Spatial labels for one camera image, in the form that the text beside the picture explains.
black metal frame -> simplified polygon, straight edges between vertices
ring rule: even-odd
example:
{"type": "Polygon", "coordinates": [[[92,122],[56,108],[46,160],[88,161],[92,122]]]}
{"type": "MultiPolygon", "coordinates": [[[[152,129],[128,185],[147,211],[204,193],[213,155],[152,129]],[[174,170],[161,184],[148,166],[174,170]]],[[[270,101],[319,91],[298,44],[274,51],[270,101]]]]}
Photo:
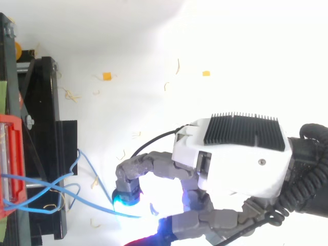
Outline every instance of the black metal frame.
{"type": "MultiPolygon", "coordinates": [[[[30,66],[27,73],[17,76],[14,38],[6,37],[4,32],[10,21],[2,13],[0,17],[0,80],[7,81],[6,113],[23,120],[26,176],[52,182],[68,173],[69,166],[76,159],[77,121],[59,120],[55,61],[51,57],[34,59],[29,52],[23,52],[23,60],[30,62],[30,66]],[[24,99],[21,108],[19,92],[24,99]],[[30,130],[27,115],[35,121],[30,130]]],[[[42,189],[28,188],[28,198],[42,189]]],[[[57,202],[58,193],[48,191],[29,207],[42,209],[44,205],[57,202]]],[[[42,235],[53,234],[54,239],[62,239],[66,233],[65,208],[52,215],[17,210],[8,218],[3,245],[37,246],[42,245],[42,235]]]]}

red container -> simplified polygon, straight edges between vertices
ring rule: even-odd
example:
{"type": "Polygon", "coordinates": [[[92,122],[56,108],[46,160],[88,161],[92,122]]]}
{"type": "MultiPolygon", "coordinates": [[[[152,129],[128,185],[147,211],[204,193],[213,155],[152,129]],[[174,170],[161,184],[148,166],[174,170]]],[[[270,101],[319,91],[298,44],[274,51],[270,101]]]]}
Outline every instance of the red container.
{"type": "MultiPolygon", "coordinates": [[[[0,115],[0,173],[25,176],[22,120],[12,115],[0,115]]],[[[14,204],[25,201],[25,182],[0,179],[0,218],[14,211],[4,211],[4,198],[14,204]]]]}

black coiled cable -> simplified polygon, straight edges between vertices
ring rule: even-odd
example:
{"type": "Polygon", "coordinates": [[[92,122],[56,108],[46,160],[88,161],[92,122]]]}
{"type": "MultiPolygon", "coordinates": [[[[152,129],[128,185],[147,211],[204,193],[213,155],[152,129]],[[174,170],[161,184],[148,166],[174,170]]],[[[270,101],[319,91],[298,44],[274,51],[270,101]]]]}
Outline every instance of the black coiled cable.
{"type": "Polygon", "coordinates": [[[311,138],[323,144],[322,158],[312,171],[281,194],[274,209],[267,212],[266,218],[269,224],[274,226],[280,226],[290,212],[312,198],[328,183],[328,128],[317,124],[306,124],[300,130],[300,137],[311,138]]]}

white backdrop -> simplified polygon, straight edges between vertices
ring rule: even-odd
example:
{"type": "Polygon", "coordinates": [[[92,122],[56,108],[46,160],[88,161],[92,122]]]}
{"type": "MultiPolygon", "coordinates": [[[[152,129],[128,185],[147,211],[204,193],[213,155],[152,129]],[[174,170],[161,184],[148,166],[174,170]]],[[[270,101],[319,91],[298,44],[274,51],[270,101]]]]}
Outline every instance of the white backdrop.
{"type": "MultiPolygon", "coordinates": [[[[328,126],[326,1],[0,0],[0,11],[16,21],[24,49],[37,47],[37,56],[58,61],[58,85],[81,96],[75,103],[60,91],[60,117],[78,120],[78,147],[110,193],[123,151],[128,158],[148,139],[212,113],[276,116],[289,136],[305,123],[328,126]],[[202,77],[204,70],[211,76],[202,77]],[[116,76],[93,77],[103,72],[116,76]]],[[[168,137],[147,151],[171,151],[172,143],[168,137]]],[[[66,183],[81,183],[82,197],[110,208],[100,187],[91,190],[94,176],[84,160],[78,172],[66,183]]],[[[153,181],[142,180],[178,212],[180,200],[169,190],[177,184],[153,181]]],[[[44,236],[44,245],[123,245],[138,237],[114,216],[79,202],[67,220],[65,239],[44,236]],[[90,218],[101,226],[92,228],[90,218]]],[[[265,226],[234,245],[326,245],[327,223],[293,214],[280,228],[265,226]]]]}

